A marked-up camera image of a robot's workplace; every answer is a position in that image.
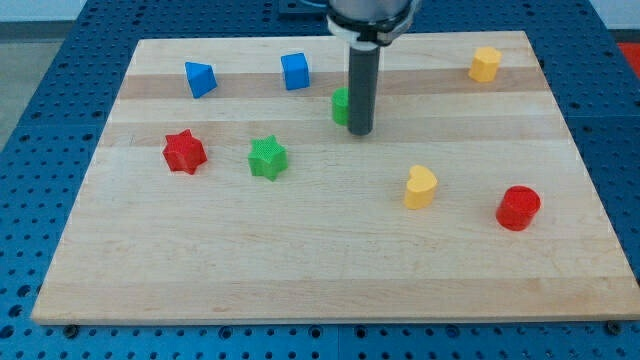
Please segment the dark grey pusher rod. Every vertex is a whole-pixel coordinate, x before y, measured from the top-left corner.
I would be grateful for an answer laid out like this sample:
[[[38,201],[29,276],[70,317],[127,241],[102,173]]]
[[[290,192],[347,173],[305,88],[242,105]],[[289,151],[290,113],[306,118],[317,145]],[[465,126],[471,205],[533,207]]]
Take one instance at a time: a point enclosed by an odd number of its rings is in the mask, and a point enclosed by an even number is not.
[[[374,124],[380,50],[349,52],[348,130],[357,136],[368,135]]]

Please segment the silver tool flange with clamp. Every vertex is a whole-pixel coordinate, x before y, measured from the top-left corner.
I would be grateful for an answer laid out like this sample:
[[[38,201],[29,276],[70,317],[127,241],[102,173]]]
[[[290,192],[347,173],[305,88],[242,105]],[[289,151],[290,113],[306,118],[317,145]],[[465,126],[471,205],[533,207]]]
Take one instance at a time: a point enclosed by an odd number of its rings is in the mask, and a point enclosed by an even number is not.
[[[351,48],[370,51],[406,33],[420,7],[421,0],[329,0],[327,25]]]

